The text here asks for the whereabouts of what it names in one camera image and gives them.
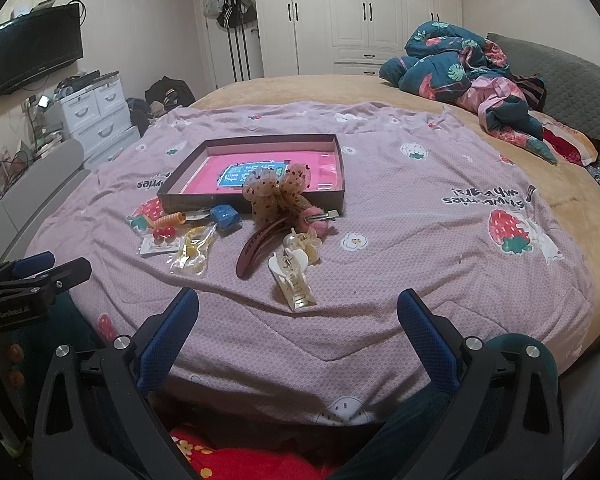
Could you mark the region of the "blue small box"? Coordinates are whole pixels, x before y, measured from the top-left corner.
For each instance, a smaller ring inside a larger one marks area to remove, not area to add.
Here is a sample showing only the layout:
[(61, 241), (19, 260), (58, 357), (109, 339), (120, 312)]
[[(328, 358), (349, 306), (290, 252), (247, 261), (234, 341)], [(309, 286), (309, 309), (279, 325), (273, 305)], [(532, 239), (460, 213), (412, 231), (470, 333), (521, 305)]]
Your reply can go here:
[(223, 204), (212, 207), (210, 216), (222, 234), (239, 230), (242, 227), (242, 218), (240, 218), (239, 212), (230, 205)]

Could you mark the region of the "cream claw hair clip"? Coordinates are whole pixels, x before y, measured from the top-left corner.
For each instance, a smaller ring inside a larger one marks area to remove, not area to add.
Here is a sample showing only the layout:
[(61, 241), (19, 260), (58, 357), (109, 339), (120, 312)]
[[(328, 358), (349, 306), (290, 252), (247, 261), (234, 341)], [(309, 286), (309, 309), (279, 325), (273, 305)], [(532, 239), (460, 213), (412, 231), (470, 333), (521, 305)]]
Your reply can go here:
[(282, 252), (273, 252), (268, 258), (268, 270), (282, 292), (291, 311), (299, 311), (317, 305), (317, 300), (306, 280), (306, 268), (309, 259), (300, 249), (285, 248)]

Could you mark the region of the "maroon banana hair clip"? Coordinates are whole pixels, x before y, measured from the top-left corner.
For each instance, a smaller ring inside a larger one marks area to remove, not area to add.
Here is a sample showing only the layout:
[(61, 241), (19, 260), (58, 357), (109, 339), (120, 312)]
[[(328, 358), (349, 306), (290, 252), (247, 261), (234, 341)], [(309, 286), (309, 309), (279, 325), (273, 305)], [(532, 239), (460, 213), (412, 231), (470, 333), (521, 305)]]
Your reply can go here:
[(290, 214), (282, 214), (267, 226), (257, 229), (246, 241), (236, 262), (236, 276), (240, 280), (249, 278), (257, 257), (263, 246), (274, 236), (294, 225), (294, 219)]

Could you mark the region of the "beige dotted bow hair clip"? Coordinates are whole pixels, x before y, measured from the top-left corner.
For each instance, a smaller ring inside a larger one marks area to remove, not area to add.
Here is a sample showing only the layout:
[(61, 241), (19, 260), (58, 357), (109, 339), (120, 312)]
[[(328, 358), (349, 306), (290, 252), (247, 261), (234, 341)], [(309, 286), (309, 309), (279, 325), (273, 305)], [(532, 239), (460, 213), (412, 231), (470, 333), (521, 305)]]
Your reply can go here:
[(253, 221), (267, 226), (282, 214), (297, 217), (311, 207), (304, 192), (311, 183), (308, 165), (291, 164), (281, 174), (271, 168), (257, 168), (242, 185), (242, 196), (250, 203)]

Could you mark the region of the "pearl claw hair clip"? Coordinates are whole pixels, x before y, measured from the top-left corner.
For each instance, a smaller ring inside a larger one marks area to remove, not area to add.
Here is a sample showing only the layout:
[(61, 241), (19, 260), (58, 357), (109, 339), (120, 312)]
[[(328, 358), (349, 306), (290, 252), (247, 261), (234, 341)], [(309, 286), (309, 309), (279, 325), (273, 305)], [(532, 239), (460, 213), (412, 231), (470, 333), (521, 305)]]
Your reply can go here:
[(312, 226), (306, 232), (297, 232), (295, 229), (292, 229), (285, 236), (283, 246), (290, 250), (302, 250), (311, 264), (318, 263), (321, 259), (322, 240), (318, 237), (317, 232)]

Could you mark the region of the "pink fuzzy hair clip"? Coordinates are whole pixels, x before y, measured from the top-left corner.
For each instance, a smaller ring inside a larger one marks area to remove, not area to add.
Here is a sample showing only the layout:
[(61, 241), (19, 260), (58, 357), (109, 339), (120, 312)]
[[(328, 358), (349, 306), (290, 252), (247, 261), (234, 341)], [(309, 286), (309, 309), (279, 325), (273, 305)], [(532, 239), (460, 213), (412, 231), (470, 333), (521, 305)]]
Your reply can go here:
[(340, 213), (336, 209), (323, 210), (311, 206), (298, 215), (297, 229), (302, 233), (313, 230), (318, 238), (324, 238), (330, 229), (330, 224), (339, 217)]

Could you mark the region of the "grey padded bench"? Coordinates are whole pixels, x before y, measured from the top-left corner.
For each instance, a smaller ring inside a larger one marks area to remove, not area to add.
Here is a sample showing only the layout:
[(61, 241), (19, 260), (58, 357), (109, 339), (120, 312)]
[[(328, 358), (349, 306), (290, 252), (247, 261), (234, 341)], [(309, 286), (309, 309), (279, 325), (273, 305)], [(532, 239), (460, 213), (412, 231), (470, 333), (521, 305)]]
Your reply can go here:
[(62, 142), (0, 198), (0, 263), (20, 259), (38, 229), (88, 176), (83, 146)]

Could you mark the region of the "red floral cloth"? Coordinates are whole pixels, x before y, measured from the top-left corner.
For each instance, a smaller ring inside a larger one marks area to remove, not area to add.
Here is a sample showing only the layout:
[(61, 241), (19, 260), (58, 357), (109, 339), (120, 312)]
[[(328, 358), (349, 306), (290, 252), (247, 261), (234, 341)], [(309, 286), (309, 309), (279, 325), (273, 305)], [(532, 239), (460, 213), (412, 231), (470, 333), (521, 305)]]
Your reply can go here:
[(299, 454), (257, 448), (214, 448), (192, 426), (179, 426), (170, 437), (201, 479), (322, 480), (336, 471), (312, 464)]

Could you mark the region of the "white drawer cabinet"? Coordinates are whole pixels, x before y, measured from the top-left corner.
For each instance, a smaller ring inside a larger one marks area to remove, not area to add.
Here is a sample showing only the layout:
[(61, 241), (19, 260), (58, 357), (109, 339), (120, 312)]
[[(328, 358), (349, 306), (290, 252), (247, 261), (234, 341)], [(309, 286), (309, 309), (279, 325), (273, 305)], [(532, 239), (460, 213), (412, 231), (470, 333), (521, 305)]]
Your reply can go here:
[(140, 140), (118, 73), (101, 76), (89, 86), (58, 99), (45, 117), (49, 124), (61, 125), (65, 140), (76, 140), (82, 145), (83, 167), (87, 170), (113, 162)]

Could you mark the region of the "brown cardboard tray box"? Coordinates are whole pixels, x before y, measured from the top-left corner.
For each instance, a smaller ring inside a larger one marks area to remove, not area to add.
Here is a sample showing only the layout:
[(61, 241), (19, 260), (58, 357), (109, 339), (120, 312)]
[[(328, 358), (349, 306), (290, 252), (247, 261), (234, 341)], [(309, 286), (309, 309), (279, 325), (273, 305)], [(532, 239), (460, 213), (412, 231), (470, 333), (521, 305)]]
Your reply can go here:
[(205, 140), (168, 177), (158, 191), (168, 214), (230, 205), (249, 214), (242, 195), (250, 174), (271, 170), (282, 180), (298, 164), (310, 177), (303, 195), (323, 210), (343, 210), (344, 177), (336, 136), (324, 133), (287, 133), (272, 136)]

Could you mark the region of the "dark clothes pile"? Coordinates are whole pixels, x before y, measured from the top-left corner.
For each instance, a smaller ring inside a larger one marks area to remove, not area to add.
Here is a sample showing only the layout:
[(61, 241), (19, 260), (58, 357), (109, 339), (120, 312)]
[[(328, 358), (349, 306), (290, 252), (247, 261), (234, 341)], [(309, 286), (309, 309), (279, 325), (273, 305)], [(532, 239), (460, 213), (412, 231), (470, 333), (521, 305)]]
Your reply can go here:
[(181, 79), (163, 76), (145, 91), (145, 97), (127, 98), (132, 125), (143, 136), (150, 125), (174, 108), (188, 107), (196, 102), (193, 91)]

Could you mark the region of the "pink book blue label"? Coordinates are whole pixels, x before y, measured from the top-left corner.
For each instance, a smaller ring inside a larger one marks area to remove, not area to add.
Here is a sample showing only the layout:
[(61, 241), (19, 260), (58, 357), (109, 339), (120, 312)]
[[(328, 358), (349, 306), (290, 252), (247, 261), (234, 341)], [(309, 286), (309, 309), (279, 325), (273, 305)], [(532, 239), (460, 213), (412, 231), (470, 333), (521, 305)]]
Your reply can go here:
[(340, 161), (334, 152), (303, 150), (204, 155), (185, 171), (175, 189), (183, 195), (236, 194), (256, 177), (282, 180), (291, 165), (309, 173), (306, 191), (342, 188)]

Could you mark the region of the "tan bed sheet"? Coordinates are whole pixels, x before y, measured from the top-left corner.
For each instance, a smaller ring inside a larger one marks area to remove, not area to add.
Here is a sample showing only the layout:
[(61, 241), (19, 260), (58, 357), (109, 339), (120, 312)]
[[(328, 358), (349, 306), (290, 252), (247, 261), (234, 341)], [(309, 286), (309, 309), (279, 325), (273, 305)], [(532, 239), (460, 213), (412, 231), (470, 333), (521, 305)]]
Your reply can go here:
[[(274, 105), (292, 102), (327, 104), (385, 103), (393, 107), (440, 114), (445, 108), (436, 101), (402, 92), (378, 77), (351, 75), (309, 75), (260, 78), (229, 84), (198, 100), (198, 110), (238, 105)], [(478, 118), (467, 110), (449, 106), (460, 122), (480, 136), (483, 142), (511, 159), (536, 186), (550, 205), (559, 225), (583, 252), (595, 292), (595, 306), (585, 332), (581, 352), (562, 368), (569, 370), (600, 348), (600, 187), (588, 172), (560, 160), (552, 165), (521, 148), (484, 133)]]

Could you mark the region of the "pink strawberry print blanket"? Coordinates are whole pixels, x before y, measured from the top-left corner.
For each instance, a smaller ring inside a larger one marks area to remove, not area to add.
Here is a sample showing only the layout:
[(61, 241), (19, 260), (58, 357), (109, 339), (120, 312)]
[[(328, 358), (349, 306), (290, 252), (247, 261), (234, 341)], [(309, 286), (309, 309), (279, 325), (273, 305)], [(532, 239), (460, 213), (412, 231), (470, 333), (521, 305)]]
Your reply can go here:
[[(142, 206), (204, 142), (330, 134), (344, 196), (324, 228), (186, 229), (143, 256)], [(529, 178), (450, 113), (376, 103), (183, 108), (92, 172), (30, 254), (83, 257), (88, 322), (132, 332), (183, 287), (200, 313), (166, 384), (223, 412), (328, 426), (386, 418), (428, 380), (396, 316), (402, 290), (465, 335), (528, 335), (559, 368), (580, 354), (595, 292), (584, 255)]]

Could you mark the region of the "hanging bags on door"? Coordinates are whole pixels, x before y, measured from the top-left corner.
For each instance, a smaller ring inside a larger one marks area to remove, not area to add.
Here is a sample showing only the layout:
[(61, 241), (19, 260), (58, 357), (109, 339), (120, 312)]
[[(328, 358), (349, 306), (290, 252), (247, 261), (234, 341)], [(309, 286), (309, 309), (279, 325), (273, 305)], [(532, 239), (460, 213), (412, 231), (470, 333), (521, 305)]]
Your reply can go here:
[(253, 0), (204, 0), (204, 16), (232, 29), (257, 21), (257, 10)]

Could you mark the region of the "grey headboard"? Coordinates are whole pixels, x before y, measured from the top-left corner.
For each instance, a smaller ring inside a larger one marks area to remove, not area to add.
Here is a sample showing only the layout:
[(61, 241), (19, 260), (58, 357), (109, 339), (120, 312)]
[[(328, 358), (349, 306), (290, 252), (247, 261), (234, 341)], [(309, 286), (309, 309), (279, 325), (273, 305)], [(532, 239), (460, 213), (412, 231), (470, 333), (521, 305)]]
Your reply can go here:
[(539, 75), (544, 113), (600, 141), (600, 66), (568, 52), (490, 32), (516, 75)]

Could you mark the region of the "teal floral quilt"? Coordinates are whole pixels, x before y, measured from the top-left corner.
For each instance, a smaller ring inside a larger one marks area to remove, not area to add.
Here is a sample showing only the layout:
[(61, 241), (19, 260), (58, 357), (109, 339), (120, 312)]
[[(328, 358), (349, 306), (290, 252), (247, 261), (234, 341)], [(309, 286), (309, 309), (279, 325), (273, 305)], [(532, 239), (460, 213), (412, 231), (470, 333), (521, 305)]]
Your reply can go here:
[(404, 55), (382, 64), (379, 77), (403, 92), (468, 110), (490, 136), (557, 162), (506, 54), (483, 36), (448, 22), (426, 21), (407, 39)]

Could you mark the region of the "white wardrobe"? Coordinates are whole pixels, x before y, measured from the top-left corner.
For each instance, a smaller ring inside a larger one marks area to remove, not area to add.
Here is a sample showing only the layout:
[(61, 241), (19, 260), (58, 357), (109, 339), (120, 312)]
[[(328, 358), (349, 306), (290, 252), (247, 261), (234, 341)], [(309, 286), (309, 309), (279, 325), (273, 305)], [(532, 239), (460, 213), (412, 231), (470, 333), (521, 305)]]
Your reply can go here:
[(265, 76), (370, 75), (426, 21), (462, 24), (462, 0), (256, 0)]

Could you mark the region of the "black wall television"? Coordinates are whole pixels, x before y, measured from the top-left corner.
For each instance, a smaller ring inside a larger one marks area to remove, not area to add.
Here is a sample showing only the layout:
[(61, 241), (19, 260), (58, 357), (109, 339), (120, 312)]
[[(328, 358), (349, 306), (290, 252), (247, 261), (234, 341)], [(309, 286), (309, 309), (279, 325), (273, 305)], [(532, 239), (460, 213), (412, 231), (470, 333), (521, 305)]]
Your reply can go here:
[(79, 3), (30, 12), (0, 25), (0, 96), (83, 58)]

